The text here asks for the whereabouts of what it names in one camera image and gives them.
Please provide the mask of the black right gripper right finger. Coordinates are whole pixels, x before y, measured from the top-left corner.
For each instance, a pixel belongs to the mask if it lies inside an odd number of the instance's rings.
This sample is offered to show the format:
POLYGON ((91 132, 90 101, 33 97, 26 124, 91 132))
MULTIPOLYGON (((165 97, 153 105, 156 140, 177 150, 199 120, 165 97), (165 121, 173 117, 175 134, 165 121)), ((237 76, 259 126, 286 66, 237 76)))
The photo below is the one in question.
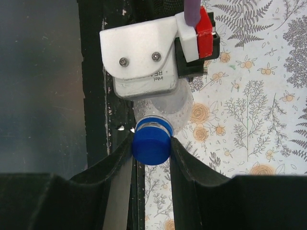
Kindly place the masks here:
POLYGON ((304 230, 307 178, 228 178, 171 138, 170 175, 177 230, 304 230))

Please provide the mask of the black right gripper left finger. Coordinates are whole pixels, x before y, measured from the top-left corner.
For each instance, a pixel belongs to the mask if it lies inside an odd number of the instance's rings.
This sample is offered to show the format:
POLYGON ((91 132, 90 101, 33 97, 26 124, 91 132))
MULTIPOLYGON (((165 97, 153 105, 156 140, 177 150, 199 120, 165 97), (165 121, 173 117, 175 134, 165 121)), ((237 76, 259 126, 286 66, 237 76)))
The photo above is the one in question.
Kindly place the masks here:
POLYGON ((129 134, 113 153, 69 180, 53 173, 1 174, 1 229, 126 229, 132 139, 129 134))

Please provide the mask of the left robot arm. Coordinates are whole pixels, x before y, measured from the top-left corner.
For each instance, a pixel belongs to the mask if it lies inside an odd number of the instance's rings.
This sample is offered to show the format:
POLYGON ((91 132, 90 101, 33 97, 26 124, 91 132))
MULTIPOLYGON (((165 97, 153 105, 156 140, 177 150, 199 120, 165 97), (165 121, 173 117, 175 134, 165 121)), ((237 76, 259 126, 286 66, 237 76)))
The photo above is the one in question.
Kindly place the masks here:
POLYGON ((220 55, 220 36, 215 29, 214 13, 207 12, 200 0, 134 0, 136 22, 176 16, 180 23, 175 52, 178 77, 193 82, 206 69, 206 60, 220 55))

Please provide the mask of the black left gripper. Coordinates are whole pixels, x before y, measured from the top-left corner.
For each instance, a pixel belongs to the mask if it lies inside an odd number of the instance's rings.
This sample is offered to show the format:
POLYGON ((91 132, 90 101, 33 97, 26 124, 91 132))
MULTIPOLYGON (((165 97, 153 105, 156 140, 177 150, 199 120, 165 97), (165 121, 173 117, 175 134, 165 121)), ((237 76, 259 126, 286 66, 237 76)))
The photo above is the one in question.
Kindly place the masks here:
POLYGON ((220 55, 220 36, 216 32, 213 12, 200 12, 196 27, 188 26, 184 13, 175 15, 178 37, 175 38, 177 73, 180 79, 193 81, 204 74, 204 62, 220 55))

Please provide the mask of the Pepsi bottle blue label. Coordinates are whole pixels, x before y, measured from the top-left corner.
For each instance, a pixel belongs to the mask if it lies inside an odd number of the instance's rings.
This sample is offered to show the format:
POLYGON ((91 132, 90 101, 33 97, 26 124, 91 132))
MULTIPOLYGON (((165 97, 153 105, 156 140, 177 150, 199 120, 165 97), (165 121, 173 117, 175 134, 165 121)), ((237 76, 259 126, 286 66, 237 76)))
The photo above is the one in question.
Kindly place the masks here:
POLYGON ((186 79, 179 79, 175 91, 168 95, 139 99, 133 102, 135 120, 158 116, 167 120, 177 135, 188 123, 193 106, 193 96, 186 79))

